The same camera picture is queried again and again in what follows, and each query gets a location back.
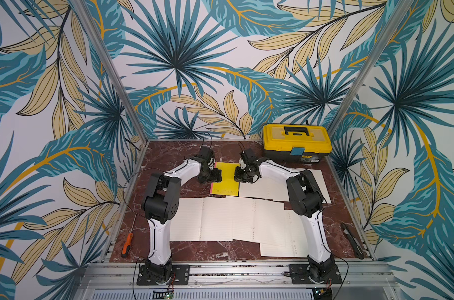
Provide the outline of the yellow notebook pink spine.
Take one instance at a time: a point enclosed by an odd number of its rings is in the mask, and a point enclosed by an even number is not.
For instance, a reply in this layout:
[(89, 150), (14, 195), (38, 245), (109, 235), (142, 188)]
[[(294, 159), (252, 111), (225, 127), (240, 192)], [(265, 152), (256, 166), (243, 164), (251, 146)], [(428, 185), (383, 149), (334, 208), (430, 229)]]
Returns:
[(240, 166), (238, 163), (215, 162), (214, 165), (221, 171), (221, 182), (211, 184), (211, 195), (238, 196), (239, 183), (234, 180), (235, 169)]

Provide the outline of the green cover notebook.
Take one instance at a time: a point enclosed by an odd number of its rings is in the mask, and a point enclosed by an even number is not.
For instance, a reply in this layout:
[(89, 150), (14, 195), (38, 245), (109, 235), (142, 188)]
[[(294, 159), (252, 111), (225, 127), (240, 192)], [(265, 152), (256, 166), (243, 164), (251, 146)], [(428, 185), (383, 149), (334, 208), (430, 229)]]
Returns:
[(229, 199), (181, 198), (171, 221), (171, 241), (232, 241), (232, 205)]

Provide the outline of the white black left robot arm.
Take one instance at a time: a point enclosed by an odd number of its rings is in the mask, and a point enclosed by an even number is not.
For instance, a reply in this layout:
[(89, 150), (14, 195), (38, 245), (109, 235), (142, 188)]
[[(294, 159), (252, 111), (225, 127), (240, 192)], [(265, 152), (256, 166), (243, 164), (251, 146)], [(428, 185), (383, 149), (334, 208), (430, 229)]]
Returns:
[(191, 157), (172, 170), (151, 175), (143, 203), (149, 224), (149, 255), (146, 274), (157, 282), (171, 277), (171, 220), (179, 208), (181, 187), (194, 177), (199, 183), (221, 182), (221, 171), (214, 167), (214, 158)]

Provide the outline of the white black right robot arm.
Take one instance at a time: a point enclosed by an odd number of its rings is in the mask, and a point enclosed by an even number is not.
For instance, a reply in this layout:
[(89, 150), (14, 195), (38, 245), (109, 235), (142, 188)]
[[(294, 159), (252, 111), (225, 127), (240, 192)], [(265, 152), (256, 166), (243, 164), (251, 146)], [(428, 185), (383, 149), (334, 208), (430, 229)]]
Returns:
[(253, 184), (264, 177), (286, 185), (290, 205), (300, 216), (308, 244), (309, 280), (317, 284), (340, 282), (342, 279), (323, 226), (324, 197), (312, 172), (295, 171), (265, 158), (235, 168), (234, 180), (238, 183)]

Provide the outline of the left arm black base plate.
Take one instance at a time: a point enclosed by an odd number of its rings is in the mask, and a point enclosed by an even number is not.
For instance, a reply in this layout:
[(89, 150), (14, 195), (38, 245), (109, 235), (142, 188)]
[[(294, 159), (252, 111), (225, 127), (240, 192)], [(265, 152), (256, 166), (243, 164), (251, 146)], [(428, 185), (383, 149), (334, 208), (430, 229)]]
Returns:
[(139, 267), (136, 285), (138, 286), (166, 286), (173, 283), (174, 286), (187, 286), (189, 281), (190, 265), (175, 264), (166, 279), (158, 277), (144, 264)]

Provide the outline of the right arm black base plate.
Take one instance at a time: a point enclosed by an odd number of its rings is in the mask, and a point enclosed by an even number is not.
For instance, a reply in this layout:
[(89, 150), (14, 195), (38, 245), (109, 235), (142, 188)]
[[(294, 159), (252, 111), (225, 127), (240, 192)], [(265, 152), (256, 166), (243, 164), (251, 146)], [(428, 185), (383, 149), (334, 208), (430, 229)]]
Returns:
[(331, 269), (309, 264), (290, 264), (288, 267), (288, 272), (290, 273), (290, 277), (294, 285), (342, 283), (342, 277), (337, 265), (333, 265)]

